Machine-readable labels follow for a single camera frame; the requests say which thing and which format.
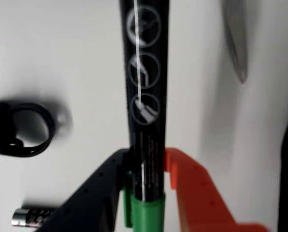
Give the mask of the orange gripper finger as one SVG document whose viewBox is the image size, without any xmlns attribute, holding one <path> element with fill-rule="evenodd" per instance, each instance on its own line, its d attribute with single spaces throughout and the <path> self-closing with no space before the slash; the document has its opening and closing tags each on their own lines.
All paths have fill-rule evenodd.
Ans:
<svg viewBox="0 0 288 232">
<path fill-rule="evenodd" d="M 176 192 L 182 232 L 266 232 L 258 223 L 236 222 L 208 171 L 183 151 L 165 151 L 165 171 Z"/>
</svg>

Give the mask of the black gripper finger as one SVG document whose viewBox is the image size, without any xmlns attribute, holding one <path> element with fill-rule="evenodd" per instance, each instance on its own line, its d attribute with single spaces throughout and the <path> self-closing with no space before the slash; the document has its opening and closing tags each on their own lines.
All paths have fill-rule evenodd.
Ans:
<svg viewBox="0 0 288 232">
<path fill-rule="evenodd" d="M 112 154 L 40 227 L 42 232 L 113 232 L 129 149 Z"/>
</svg>

